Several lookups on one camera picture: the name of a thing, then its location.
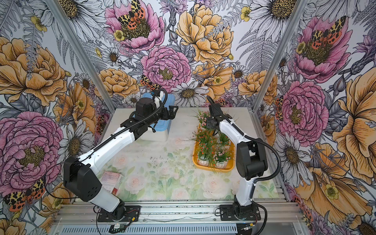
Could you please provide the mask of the pink red potted gypsophila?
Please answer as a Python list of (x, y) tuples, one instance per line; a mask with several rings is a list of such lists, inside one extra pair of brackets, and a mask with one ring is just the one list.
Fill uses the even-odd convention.
[(212, 131), (206, 129), (198, 129), (195, 136), (197, 162), (201, 166), (211, 167), (213, 165), (215, 137)]

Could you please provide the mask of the orange flower potted plant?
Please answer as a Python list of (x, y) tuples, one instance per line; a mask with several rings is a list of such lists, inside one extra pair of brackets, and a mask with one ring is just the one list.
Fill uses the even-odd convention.
[(218, 132), (218, 134), (217, 134), (217, 143), (220, 146), (230, 146), (231, 145), (230, 139), (222, 132)]
[(228, 162), (232, 159), (232, 153), (228, 147), (221, 147), (213, 154), (214, 165), (216, 168), (226, 168)]

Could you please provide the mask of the yellow plastic tray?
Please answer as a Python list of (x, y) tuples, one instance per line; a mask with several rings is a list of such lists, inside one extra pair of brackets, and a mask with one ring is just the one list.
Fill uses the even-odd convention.
[[(206, 128), (198, 126), (197, 131), (198, 131), (198, 129), (206, 129)], [(194, 137), (192, 138), (192, 140), (194, 141), (193, 163), (196, 165), (196, 167), (199, 168), (199, 169), (202, 169), (202, 170), (214, 171), (214, 172), (220, 172), (220, 173), (227, 173), (227, 172), (232, 171), (232, 169), (234, 168), (235, 163), (236, 163), (236, 147), (232, 142), (231, 142), (231, 145), (228, 146), (229, 150), (232, 153), (232, 159), (228, 162), (226, 168), (224, 168), (224, 169), (216, 168), (215, 165), (214, 165), (214, 160), (212, 162), (213, 165), (211, 167), (205, 167), (205, 166), (201, 166), (201, 165), (198, 164), (197, 155), (195, 153), (195, 150), (196, 150), (195, 136), (196, 136), (197, 131), (194, 133)], [(218, 150), (219, 148), (222, 147), (217, 143), (217, 134), (220, 131), (214, 131), (214, 130), (209, 130), (209, 131), (212, 131), (212, 135), (215, 137), (215, 140), (216, 140), (216, 144), (214, 145), (214, 147), (215, 147), (214, 153), (215, 153), (216, 150)]]

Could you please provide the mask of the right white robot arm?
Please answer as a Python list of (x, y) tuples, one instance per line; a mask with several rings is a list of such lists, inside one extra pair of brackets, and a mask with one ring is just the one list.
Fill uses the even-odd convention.
[[(228, 114), (223, 113), (220, 104), (207, 96), (209, 101), (210, 118), (207, 120), (209, 129), (218, 130), (225, 134), (236, 146), (236, 168), (242, 177), (239, 190), (234, 196), (231, 206), (220, 206), (222, 220), (259, 220), (260, 205), (254, 200), (256, 185), (261, 181), (275, 178), (282, 169), (282, 160), (277, 151), (260, 138), (253, 138), (243, 132)], [(266, 149), (269, 149), (277, 159), (275, 171), (264, 176), (268, 169)]]

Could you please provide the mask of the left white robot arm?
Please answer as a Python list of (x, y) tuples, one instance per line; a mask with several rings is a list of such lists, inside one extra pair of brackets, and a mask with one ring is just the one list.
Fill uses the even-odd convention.
[(151, 98), (141, 98), (136, 110), (114, 134), (87, 153), (69, 157), (64, 161), (63, 185), (84, 202), (100, 208), (100, 213), (113, 221), (125, 218), (124, 202), (105, 189), (97, 174), (102, 167), (126, 146), (153, 129), (160, 120), (172, 120), (178, 106), (165, 107), (168, 93), (161, 88), (152, 92)]

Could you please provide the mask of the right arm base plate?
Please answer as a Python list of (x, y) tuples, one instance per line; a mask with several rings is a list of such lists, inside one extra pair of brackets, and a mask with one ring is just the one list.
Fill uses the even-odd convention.
[(237, 203), (232, 205), (220, 205), (220, 218), (222, 221), (259, 221), (261, 216), (259, 208), (255, 204), (240, 206)]

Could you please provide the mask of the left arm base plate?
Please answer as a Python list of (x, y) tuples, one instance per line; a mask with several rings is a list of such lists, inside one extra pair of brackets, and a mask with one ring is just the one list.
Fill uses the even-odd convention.
[(113, 212), (101, 209), (98, 222), (137, 222), (140, 216), (141, 206), (119, 205)]

